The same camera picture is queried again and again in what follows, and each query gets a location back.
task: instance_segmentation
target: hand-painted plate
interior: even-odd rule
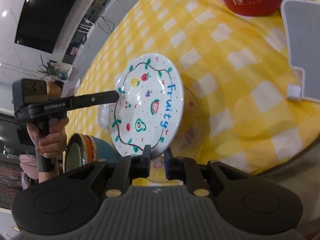
[[[120,98],[109,109],[109,128],[122,156],[141,155],[145,145],[160,155],[182,118],[183,85],[176,67],[160,54],[132,62],[116,84]]]

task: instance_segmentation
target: person's hand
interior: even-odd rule
[[[68,124],[69,118],[63,117],[50,126],[50,134],[39,140],[39,146],[36,151],[46,158],[58,157],[67,147],[67,135],[65,126]],[[39,136],[38,127],[33,123],[27,124],[27,131],[31,140],[35,143],[35,137]]]

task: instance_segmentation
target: television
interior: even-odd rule
[[[52,53],[76,0],[25,0],[15,43]]]

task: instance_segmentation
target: table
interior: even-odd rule
[[[139,0],[97,54],[77,95],[113,90],[130,61],[150,52],[176,65],[187,91],[172,145],[177,155],[258,174],[319,136],[320,105],[286,100],[287,85],[298,80],[279,11],[244,17],[222,0]],[[97,113],[98,106],[69,112],[68,137],[79,132],[111,143]]]

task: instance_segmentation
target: wall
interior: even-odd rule
[[[0,108],[13,110],[11,84],[0,81],[0,95]]]
[[[11,211],[0,208],[0,235],[6,240],[10,240],[4,233],[6,232],[11,237],[16,236],[19,232],[11,228],[15,226],[16,223],[12,218]]]
[[[83,15],[93,0],[77,0],[71,9],[58,37],[53,54],[15,44],[15,35],[26,0],[0,0],[0,108],[13,109],[12,93],[8,87],[21,78],[39,79],[44,75],[37,72],[37,63],[49,59],[60,61]]]
[[[106,4],[102,16],[106,20],[113,22],[116,28],[138,1],[139,0],[110,0]],[[101,17],[98,20],[100,25],[104,24]],[[84,77],[92,61],[109,36],[110,34],[104,33],[97,24],[95,25],[93,32],[84,45],[84,48],[74,61],[74,74],[63,87],[62,97],[74,95],[74,87],[76,86],[77,80]]]

